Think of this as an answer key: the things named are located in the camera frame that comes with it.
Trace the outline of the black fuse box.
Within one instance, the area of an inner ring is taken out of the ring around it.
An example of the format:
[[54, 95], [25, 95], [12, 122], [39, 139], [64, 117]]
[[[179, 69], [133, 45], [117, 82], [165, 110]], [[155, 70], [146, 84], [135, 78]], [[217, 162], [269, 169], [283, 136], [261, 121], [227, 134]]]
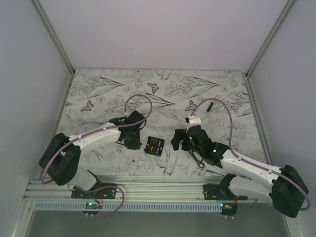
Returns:
[[149, 136], [144, 152], [149, 155], [160, 157], [164, 147], [164, 140], [156, 137]]

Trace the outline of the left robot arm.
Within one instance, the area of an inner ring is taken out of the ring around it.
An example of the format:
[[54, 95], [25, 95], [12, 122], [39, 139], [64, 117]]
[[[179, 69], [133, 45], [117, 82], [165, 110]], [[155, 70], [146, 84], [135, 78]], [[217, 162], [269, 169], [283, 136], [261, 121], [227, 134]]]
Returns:
[[86, 154], [103, 145], [124, 142], [130, 150], [138, 150], [140, 143], [140, 126], [146, 118], [138, 111], [128, 117], [113, 118], [109, 122], [90, 132], [66, 136], [56, 134], [39, 160], [45, 176], [58, 186], [72, 185], [89, 198], [96, 198], [101, 192], [101, 181], [91, 171], [80, 168], [79, 161]]

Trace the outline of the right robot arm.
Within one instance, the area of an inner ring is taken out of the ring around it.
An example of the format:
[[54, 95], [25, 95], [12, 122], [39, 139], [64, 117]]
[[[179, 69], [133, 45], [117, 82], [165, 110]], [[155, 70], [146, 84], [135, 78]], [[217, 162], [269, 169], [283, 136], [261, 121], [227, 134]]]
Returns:
[[200, 125], [176, 129], [171, 140], [175, 151], [182, 149], [198, 154], [202, 164], [217, 167], [225, 173], [215, 195], [229, 200], [247, 197], [271, 203], [281, 214], [295, 218], [303, 211], [309, 190], [297, 170], [263, 164], [238, 154], [229, 146], [213, 142]]

